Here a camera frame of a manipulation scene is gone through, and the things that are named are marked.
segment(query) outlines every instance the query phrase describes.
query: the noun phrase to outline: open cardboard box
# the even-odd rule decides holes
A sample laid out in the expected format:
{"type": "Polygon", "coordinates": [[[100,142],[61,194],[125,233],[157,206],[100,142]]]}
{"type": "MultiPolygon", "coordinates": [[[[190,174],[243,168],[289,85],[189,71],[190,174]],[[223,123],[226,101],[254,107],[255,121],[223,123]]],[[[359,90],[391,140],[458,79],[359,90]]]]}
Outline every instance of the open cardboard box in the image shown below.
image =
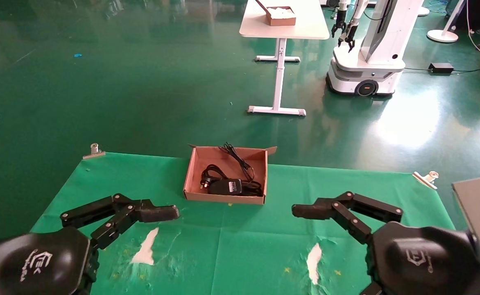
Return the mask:
{"type": "Polygon", "coordinates": [[[259,196],[225,196],[208,194],[206,188],[200,188],[202,172],[210,164],[215,164],[231,179],[243,179],[245,176],[238,162],[229,154],[222,152],[217,146],[194,146],[189,161],[186,183],[183,186],[183,194],[188,200],[206,202],[243,203],[264,205],[267,189],[267,156],[276,152],[276,146],[268,149],[249,149],[235,147],[236,153],[247,164],[251,165],[255,172],[255,181],[262,185],[263,195],[259,196]]]}
{"type": "Polygon", "coordinates": [[[292,18],[273,18],[270,11],[268,10],[268,8],[273,8],[273,9],[283,8],[283,9],[291,10],[294,13],[294,11],[291,9],[291,7],[289,7],[289,6],[268,6],[268,7],[266,7],[264,4],[262,4],[262,2],[260,2],[260,0],[256,0],[256,2],[258,2],[258,5],[260,5],[260,7],[262,7],[262,9],[266,12],[266,20],[267,20],[267,23],[270,26],[294,26],[296,24],[296,22],[297,22],[296,17],[292,17],[292,18]]]}

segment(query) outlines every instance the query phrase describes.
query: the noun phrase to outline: table leg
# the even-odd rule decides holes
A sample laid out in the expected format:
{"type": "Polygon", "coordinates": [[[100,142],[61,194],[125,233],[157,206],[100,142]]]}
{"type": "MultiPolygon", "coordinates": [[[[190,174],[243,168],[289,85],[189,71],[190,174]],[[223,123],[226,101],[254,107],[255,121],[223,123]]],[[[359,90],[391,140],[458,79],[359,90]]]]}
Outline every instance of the table leg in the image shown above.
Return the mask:
{"type": "Polygon", "coordinates": [[[272,113],[272,114],[287,114],[287,115],[299,115],[305,116],[306,110],[304,109],[289,109],[289,108],[281,108],[280,102],[282,99],[282,86],[283,86],[283,70],[284,70],[284,62],[285,62],[285,45],[287,43],[287,39],[277,39],[278,44],[278,53],[276,54],[277,57],[277,65],[276,65],[276,83],[274,84],[274,100],[272,107],[256,107],[256,106],[249,106],[247,109],[250,113],[272,113]]]}
{"type": "MultiPolygon", "coordinates": [[[[276,61],[278,56],[278,40],[279,39],[276,39],[276,46],[274,47],[274,56],[257,55],[255,58],[255,61],[276,61]]],[[[284,55],[285,61],[300,62],[300,57],[298,56],[285,56],[285,53],[283,55],[284,55]]]]}

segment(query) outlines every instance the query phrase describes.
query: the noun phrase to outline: table foot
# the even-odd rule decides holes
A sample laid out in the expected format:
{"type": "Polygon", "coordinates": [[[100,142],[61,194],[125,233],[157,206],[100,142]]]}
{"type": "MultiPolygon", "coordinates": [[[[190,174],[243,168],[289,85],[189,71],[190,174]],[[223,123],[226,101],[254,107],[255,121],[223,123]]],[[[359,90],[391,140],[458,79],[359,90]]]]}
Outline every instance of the table foot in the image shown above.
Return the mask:
{"type": "MultiPolygon", "coordinates": [[[[255,61],[277,61],[276,56],[257,55],[255,61]]],[[[284,61],[300,62],[298,56],[286,56],[284,61]]]]}
{"type": "Polygon", "coordinates": [[[249,106],[249,109],[247,109],[247,112],[248,113],[284,114],[284,115],[296,115],[296,116],[306,115],[306,110],[304,109],[279,108],[275,110],[272,107],[256,107],[256,106],[249,106]]]}

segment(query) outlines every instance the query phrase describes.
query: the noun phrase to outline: metal clip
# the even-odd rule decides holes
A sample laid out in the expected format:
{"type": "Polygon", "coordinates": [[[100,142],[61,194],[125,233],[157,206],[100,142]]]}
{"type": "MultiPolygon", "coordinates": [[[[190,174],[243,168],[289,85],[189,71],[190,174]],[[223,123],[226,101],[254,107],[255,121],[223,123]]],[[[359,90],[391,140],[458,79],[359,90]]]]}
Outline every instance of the metal clip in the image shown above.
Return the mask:
{"type": "Polygon", "coordinates": [[[437,187],[433,184],[435,179],[438,179],[438,173],[435,171],[430,171],[428,175],[422,177],[418,172],[414,172],[413,176],[420,181],[420,183],[426,185],[429,188],[437,189],[437,187]]]}
{"type": "Polygon", "coordinates": [[[101,157],[105,155],[105,152],[98,149],[98,144],[95,142],[94,144],[91,144],[91,154],[90,155],[85,155],[83,156],[83,159],[90,159],[94,157],[101,157]]]}

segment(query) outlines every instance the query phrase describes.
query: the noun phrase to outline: logo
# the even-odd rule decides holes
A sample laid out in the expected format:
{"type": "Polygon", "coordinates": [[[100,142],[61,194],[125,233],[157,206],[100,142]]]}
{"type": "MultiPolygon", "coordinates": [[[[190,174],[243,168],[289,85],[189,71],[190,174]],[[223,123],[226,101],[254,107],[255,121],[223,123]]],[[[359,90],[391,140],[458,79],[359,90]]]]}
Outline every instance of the logo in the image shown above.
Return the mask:
{"type": "Polygon", "coordinates": [[[418,250],[406,250],[407,260],[416,266],[423,265],[427,260],[424,252],[418,250]]]}
{"type": "Polygon", "coordinates": [[[49,252],[42,252],[35,255],[37,252],[38,249],[34,250],[33,252],[31,252],[31,254],[29,254],[27,259],[25,259],[25,264],[21,269],[20,282],[23,282],[25,280],[25,277],[27,276],[27,273],[29,271],[31,271],[33,275],[41,273],[42,268],[47,267],[49,265],[49,262],[51,262],[52,254],[50,254],[49,252]]]}
{"type": "Polygon", "coordinates": [[[407,260],[416,266],[421,266],[424,263],[428,263],[428,272],[433,273],[433,263],[431,262],[431,256],[427,252],[421,250],[406,250],[407,260]]]}

